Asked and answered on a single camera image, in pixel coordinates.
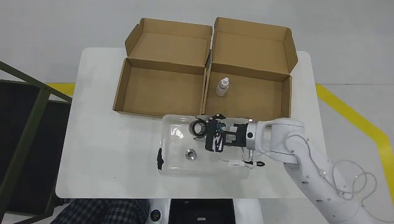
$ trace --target table surface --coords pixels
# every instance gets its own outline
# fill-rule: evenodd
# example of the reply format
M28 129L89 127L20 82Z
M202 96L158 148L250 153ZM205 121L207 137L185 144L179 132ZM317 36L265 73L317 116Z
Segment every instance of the table surface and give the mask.
M311 59L297 52L293 119L326 152ZM161 175L156 157L161 120L112 110L123 48L87 48L79 65L56 184L60 198L303 198L283 164L265 159L248 178Z

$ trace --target cardboard box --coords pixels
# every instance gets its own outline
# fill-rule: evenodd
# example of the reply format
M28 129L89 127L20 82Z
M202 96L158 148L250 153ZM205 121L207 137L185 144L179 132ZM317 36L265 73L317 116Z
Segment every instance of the cardboard box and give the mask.
M126 39L113 109L147 116L203 110L212 27L141 19Z
M203 113L256 121L289 118L290 72L297 62L289 28L217 18ZM224 77L230 87L219 97L215 91Z

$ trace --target yellow floor line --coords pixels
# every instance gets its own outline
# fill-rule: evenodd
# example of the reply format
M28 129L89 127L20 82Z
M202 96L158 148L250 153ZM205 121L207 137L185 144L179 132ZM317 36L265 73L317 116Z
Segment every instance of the yellow floor line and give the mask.
M394 154L388 136L322 85L316 85L316 92L318 97L327 103L328 106L375 141L386 176L388 189L390 190L392 202L394 203Z
M75 83L46 83L53 89L63 92L66 95L72 96L74 94Z

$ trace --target bottle cap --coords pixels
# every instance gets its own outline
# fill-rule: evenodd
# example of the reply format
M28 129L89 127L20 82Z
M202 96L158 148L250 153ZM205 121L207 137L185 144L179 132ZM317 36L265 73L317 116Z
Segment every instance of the bottle cap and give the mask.
M227 86L227 85L228 85L228 78L227 78L227 77L224 78L224 79L222 79L222 84L223 84L224 86Z

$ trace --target person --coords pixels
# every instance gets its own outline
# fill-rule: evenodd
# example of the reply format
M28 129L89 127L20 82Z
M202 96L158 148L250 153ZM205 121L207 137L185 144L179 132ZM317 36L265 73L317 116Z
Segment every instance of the person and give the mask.
M147 199L75 199L51 224L144 224Z

